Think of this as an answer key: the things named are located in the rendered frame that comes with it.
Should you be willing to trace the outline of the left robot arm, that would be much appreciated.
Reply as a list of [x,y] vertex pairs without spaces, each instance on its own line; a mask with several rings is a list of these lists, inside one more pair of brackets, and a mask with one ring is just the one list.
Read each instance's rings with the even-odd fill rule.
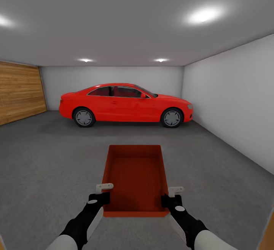
[[102,192],[106,189],[113,189],[113,184],[97,184],[96,193],[89,195],[83,211],[68,222],[64,231],[46,250],[82,250],[102,219],[103,205],[110,203],[110,192]]

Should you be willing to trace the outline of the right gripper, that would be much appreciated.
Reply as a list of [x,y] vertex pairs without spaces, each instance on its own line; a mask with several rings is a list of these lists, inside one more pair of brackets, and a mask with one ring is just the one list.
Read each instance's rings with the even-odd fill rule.
[[182,204],[181,195],[175,195],[175,197],[169,197],[168,195],[161,196],[162,208],[169,208],[171,202],[178,202]]

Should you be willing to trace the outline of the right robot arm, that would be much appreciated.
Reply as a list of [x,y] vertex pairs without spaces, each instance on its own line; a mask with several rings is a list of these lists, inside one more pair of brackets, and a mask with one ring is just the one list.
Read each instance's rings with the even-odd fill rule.
[[170,222],[176,233],[192,250],[238,250],[207,229],[201,220],[186,212],[181,195],[184,187],[168,187],[168,195],[161,196],[162,208],[169,208]]

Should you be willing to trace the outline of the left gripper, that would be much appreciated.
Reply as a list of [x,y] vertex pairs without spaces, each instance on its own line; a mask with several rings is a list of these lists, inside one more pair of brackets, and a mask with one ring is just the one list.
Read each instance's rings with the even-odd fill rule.
[[106,192],[106,193],[102,193],[102,194],[98,194],[98,195],[96,195],[94,193],[90,194],[89,195],[89,201],[91,199],[94,199],[94,198],[97,198],[97,197],[102,199],[103,205],[106,205],[106,204],[110,203],[110,192]]

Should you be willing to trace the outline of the storage box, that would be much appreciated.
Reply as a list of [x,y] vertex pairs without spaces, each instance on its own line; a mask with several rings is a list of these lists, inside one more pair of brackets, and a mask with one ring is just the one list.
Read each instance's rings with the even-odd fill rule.
[[112,183],[104,217],[165,217],[168,186],[160,145],[110,145],[103,183]]

